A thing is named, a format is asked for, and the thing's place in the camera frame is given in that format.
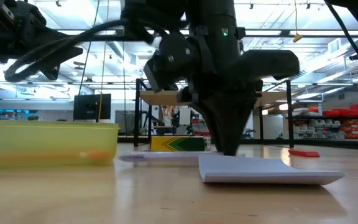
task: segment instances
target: white paper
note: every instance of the white paper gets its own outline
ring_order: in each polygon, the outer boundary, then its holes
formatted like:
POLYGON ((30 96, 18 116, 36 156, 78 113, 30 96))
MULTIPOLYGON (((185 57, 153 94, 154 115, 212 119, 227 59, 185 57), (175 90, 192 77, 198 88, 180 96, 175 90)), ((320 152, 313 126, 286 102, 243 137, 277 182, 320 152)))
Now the white paper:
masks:
POLYGON ((326 185, 345 176, 343 172, 298 170, 281 159, 199 155, 198 166, 206 183, 326 185))

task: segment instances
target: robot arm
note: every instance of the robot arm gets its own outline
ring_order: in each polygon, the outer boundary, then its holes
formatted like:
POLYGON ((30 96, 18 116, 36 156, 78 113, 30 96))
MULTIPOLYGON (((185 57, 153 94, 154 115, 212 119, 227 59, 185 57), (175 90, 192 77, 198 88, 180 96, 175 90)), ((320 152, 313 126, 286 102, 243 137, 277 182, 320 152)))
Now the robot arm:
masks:
MULTIPOLYGON (((327 2, 335 4, 336 0, 327 2)), ((338 2, 347 2, 347 7, 356 4, 351 0, 338 2)), ((155 36, 145 27, 161 36, 158 50, 144 68, 152 89, 160 91, 177 80, 187 80, 188 87, 179 92, 178 101, 189 103, 203 115, 217 150, 225 155, 236 154, 244 126, 260 97, 261 78, 272 75, 282 79, 299 72, 299 61, 291 51, 250 50, 242 54, 240 40, 246 30, 237 27, 234 0, 125 0, 120 21, 109 21, 74 36, 46 28, 45 19, 33 5, 0 0, 0 61, 19 58, 6 71, 7 81, 18 82, 39 70, 56 80, 59 65, 82 53, 76 44, 90 40, 151 44, 155 36), (180 20, 184 13, 187 21, 180 20), (95 36, 122 25, 125 36, 95 36), (179 32, 186 26, 188 38, 179 32), (16 73, 24 63, 32 64, 16 73)))

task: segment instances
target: wooden surface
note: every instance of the wooden surface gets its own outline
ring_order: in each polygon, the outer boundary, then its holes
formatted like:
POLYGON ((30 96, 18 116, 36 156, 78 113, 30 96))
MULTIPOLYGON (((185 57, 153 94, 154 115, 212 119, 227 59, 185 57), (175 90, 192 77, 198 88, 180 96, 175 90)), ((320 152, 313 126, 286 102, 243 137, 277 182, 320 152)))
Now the wooden surface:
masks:
MULTIPOLYGON (((114 161, 112 167, 0 171, 0 223, 358 223, 358 150, 289 157, 274 146, 241 146, 249 157, 347 176, 325 187, 205 185, 197 166, 114 161)), ((120 144, 119 154, 133 150, 120 144)))
MULTIPOLYGON (((285 92, 258 92, 262 94, 261 98, 255 103, 255 106, 263 106, 268 103, 273 103, 276 100, 282 100, 287 97, 285 92)), ((140 98, 144 100, 148 105, 187 105, 187 103, 177 102, 178 91, 161 91, 155 93, 154 91, 140 91, 140 98)))

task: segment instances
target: black monitor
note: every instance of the black monitor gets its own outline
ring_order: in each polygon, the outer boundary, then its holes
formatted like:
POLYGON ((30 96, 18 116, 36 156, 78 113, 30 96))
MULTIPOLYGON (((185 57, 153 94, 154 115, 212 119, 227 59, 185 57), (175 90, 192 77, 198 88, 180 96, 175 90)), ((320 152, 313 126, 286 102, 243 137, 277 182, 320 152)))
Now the black monitor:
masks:
MULTIPOLYGON (((74 121, 92 120, 99 121, 100 95, 81 95, 74 97, 74 121)), ((102 108, 100 119, 110 119, 111 94, 102 95, 102 108)))

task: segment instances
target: translucent yellow container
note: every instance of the translucent yellow container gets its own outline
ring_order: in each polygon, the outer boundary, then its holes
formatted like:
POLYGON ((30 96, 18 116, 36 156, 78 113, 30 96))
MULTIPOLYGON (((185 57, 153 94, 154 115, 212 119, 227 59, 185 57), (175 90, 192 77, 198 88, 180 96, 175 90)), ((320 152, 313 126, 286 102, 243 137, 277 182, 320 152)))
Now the translucent yellow container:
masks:
POLYGON ((118 129, 104 123, 0 120, 0 168, 109 164, 118 129))

